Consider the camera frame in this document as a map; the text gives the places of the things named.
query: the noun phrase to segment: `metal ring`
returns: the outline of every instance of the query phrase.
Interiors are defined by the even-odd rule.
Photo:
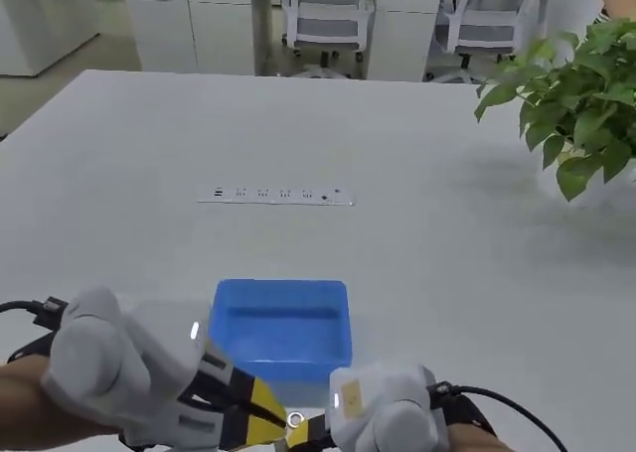
[[[305,420],[305,416],[302,415],[300,412],[289,412],[289,415],[287,415],[287,426],[290,429],[296,429],[303,420]]]

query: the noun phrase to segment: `yellow and black tape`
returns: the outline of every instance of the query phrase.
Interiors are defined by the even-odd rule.
[[[324,414],[303,420],[287,437],[289,452],[320,452],[335,446]]]
[[[220,449],[233,451],[284,438],[285,408],[262,380],[234,368],[230,391],[237,405],[224,415]]]

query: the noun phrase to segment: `chair leg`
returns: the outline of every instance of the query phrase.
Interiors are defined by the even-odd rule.
[[[329,68],[329,52],[320,54],[320,68]]]
[[[471,56],[462,54],[462,55],[459,55],[459,57],[461,58],[461,68],[463,70],[468,70],[468,67],[470,66]]]

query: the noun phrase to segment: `table surface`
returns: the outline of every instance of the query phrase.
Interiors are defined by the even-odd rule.
[[[537,190],[516,107],[473,86],[85,72],[0,145],[0,299],[206,299],[223,278],[348,287],[354,361],[494,388],[571,451],[630,443],[636,224]],[[343,186],[354,207],[198,204]],[[3,315],[0,357],[40,334]],[[554,451],[479,401],[519,451]],[[113,438],[68,450],[121,450]]]

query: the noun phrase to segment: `led light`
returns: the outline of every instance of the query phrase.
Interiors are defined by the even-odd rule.
[[[199,334],[199,322],[195,321],[192,324],[192,331],[190,332],[190,339],[192,339],[192,340],[196,339],[198,334]]]

